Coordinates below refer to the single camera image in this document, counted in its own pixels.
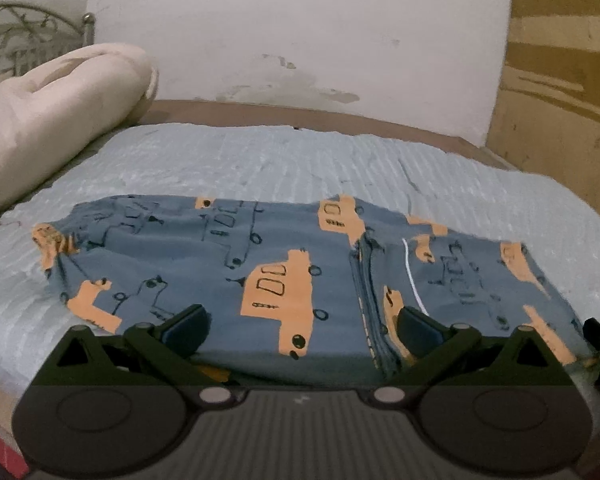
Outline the blue pants with orange cars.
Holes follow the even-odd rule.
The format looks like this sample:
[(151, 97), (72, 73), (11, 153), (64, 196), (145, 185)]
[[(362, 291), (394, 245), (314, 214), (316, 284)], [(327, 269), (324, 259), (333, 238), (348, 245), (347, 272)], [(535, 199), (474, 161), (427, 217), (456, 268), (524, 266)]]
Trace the blue pants with orange cars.
[(415, 362), (402, 309), (484, 336), (534, 328), (564, 365), (590, 355), (573, 308), (524, 244), (340, 195), (310, 204), (125, 195), (33, 229), (60, 300), (110, 334), (192, 304), (192, 361), (309, 385), (373, 385)]

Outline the light blue striped bed quilt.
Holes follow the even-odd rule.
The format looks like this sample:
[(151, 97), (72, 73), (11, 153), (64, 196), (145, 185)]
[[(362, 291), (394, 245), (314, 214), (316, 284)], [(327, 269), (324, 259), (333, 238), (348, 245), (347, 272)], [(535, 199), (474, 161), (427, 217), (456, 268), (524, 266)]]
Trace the light blue striped bed quilt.
[(536, 174), (438, 148), (289, 127), (140, 126), (104, 136), (0, 218), (0, 388), (19, 396), (74, 323), (30, 237), (40, 220), (132, 192), (309, 203), (338, 193), (494, 240), (521, 240), (581, 318), (600, 320), (600, 216)]

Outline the rolled cream comforter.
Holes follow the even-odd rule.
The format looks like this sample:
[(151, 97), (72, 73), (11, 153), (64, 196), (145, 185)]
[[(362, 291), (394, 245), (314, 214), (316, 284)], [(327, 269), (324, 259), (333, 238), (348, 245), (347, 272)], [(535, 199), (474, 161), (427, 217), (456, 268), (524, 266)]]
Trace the rolled cream comforter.
[(95, 44), (0, 81), (0, 211), (88, 144), (137, 122), (154, 102), (158, 68), (132, 44)]

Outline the plywood board panel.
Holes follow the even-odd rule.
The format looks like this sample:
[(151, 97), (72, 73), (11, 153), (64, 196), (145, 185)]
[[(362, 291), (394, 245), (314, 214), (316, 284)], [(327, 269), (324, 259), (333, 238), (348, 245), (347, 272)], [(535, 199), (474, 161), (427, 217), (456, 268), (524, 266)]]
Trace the plywood board panel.
[(486, 146), (600, 214), (600, 0), (512, 0)]

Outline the grey metal headboard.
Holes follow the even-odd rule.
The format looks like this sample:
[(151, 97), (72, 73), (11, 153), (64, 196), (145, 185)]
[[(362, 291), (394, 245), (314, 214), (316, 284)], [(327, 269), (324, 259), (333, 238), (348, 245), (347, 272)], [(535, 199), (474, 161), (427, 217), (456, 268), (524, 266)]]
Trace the grey metal headboard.
[(94, 44), (95, 15), (71, 21), (59, 12), (24, 2), (0, 2), (0, 80)]

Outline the brown wooden bed frame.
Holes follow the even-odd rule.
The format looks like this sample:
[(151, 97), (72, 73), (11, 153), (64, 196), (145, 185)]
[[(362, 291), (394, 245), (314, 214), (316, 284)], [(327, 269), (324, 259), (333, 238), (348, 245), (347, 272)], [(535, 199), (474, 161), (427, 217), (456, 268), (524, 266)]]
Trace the brown wooden bed frame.
[(459, 136), (444, 136), (394, 122), (324, 110), (234, 102), (158, 100), (151, 104), (140, 120), (142, 125), (167, 122), (209, 127), (291, 126), (296, 129), (339, 132), (348, 136), (373, 134), (381, 138), (427, 144), (498, 169), (513, 167), (486, 148), (477, 148)]

